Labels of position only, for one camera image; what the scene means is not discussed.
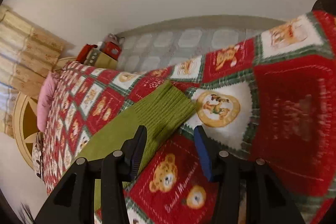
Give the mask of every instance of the pillow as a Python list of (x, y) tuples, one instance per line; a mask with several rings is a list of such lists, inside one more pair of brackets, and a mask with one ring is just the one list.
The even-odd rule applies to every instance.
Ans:
[(42, 133), (36, 134), (36, 140), (33, 143), (33, 150), (31, 157), (33, 160), (33, 169), (35, 175), (43, 181), (43, 168), (42, 168)]
[(51, 103), (53, 102), (58, 80), (59, 74), (50, 71), (40, 91), (39, 100), (37, 102), (37, 127), (42, 132), (44, 132), (47, 127), (48, 114), (51, 109)]

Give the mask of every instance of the floral curtain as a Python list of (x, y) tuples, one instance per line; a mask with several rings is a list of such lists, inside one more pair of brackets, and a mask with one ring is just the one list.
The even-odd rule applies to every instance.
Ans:
[(0, 6), (0, 132), (13, 137), (12, 114), (19, 91), (37, 99), (63, 42)]

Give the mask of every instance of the yellow curtain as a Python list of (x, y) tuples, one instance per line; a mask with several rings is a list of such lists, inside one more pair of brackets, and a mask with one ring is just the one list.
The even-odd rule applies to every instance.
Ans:
[(13, 137), (18, 92), (37, 99), (62, 50), (61, 39), (0, 6), (0, 132)]

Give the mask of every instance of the silver screw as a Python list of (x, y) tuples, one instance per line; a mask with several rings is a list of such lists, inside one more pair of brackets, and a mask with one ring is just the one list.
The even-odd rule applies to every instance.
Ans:
[(219, 152), (219, 156), (222, 157), (222, 158), (226, 158), (229, 156), (229, 152), (225, 151), (225, 150), (222, 150)]
[(76, 160), (76, 163), (78, 165), (82, 165), (83, 163), (85, 163), (85, 159), (84, 158), (79, 158), (79, 159)]
[(262, 158), (258, 158), (258, 159), (256, 159), (255, 162), (256, 162), (258, 165), (264, 165), (264, 164), (266, 163), (265, 160), (262, 159)]
[(123, 152), (121, 150), (116, 150), (113, 152), (113, 155), (117, 158), (117, 157), (120, 157), (122, 156)]

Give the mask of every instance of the blanket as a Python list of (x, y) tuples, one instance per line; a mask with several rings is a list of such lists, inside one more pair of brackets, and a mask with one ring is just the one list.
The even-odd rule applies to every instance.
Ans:
[[(130, 223), (207, 223), (218, 185), (202, 174), (193, 128), (234, 155), (264, 158), (307, 223), (336, 194), (335, 18), (311, 12), (228, 48), (143, 73), (65, 65), (44, 137), (50, 193), (74, 157), (118, 113), (165, 79), (196, 102), (196, 113), (125, 190)], [(246, 193), (241, 192), (240, 223)], [(101, 212), (95, 212), (101, 223)]]

